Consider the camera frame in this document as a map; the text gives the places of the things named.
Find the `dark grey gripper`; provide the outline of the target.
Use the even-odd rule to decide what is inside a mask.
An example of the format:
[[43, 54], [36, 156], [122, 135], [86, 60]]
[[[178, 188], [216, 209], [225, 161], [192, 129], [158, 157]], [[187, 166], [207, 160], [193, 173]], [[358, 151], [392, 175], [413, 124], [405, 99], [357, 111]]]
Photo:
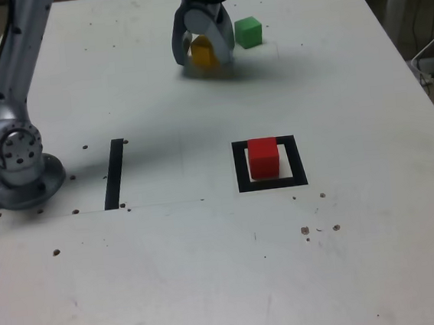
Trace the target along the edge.
[[212, 44], [213, 52], [219, 63], [228, 64], [233, 61], [235, 37], [233, 24], [228, 12], [221, 3], [204, 3], [192, 0], [181, 0], [175, 12], [172, 31], [172, 53], [179, 66], [188, 60], [188, 51], [193, 36], [205, 36]]

